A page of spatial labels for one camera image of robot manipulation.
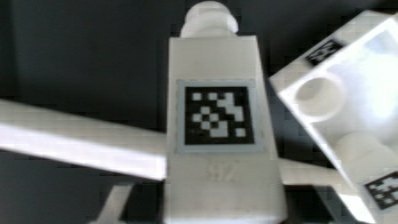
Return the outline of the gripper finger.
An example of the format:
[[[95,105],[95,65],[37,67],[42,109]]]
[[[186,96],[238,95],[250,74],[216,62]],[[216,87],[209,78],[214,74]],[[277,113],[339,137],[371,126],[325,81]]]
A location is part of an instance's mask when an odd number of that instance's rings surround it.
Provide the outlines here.
[[[111,187],[97,217],[86,224],[126,224],[120,216],[133,187],[133,184],[118,184]]]

